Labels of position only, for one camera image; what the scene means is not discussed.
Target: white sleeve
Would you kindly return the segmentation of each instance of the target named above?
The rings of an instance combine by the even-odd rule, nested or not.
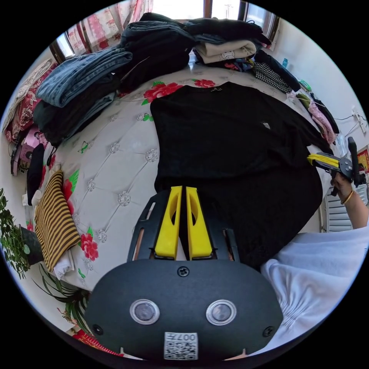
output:
[[[302,335],[321,322],[351,287],[369,245],[367,227],[299,234],[261,273],[272,284],[283,322],[259,354]]]

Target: pink curtain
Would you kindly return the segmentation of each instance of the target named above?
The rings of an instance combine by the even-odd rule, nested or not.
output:
[[[122,31],[153,9],[153,0],[126,0],[100,10],[68,30],[76,55],[88,54],[117,45]]]

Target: bracelet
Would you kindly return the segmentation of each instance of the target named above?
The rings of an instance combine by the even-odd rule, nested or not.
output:
[[[353,194],[354,194],[354,190],[351,191],[350,195],[348,196],[348,198],[345,201],[341,201],[341,205],[345,205],[351,199],[351,196]]]

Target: potted plant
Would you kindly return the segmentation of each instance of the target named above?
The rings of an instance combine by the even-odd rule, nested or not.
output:
[[[87,324],[84,319],[84,313],[88,304],[90,292],[85,289],[68,285],[63,281],[59,281],[56,277],[48,273],[42,264],[39,265],[39,269],[42,275],[42,282],[46,290],[34,281],[35,284],[49,296],[54,297],[61,303],[65,303],[65,311],[61,312],[63,317],[68,322],[78,325],[86,334],[92,336],[92,333],[87,328]]]
[[[0,189],[0,232],[1,246],[7,263],[25,278],[24,273],[31,265],[43,260],[41,245],[36,233],[14,224],[14,217],[6,209],[4,189]]]

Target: bed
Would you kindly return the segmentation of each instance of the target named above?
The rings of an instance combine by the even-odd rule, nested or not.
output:
[[[44,165],[41,191],[49,170],[61,163],[64,194],[81,234],[81,243],[71,249],[75,270],[66,282],[92,290],[99,279],[126,262],[137,218],[156,192],[154,181],[159,159],[159,144],[153,118],[152,99],[177,85],[199,88],[233,82],[257,88],[290,106],[318,130],[303,105],[293,97],[254,78],[251,74],[195,64],[143,84],[136,91],[121,95],[81,133],[63,143]],[[319,151],[309,147],[310,152]],[[52,151],[45,150],[44,163]],[[323,197],[330,188],[330,175],[318,169]],[[26,207],[28,228],[34,227],[34,211]]]

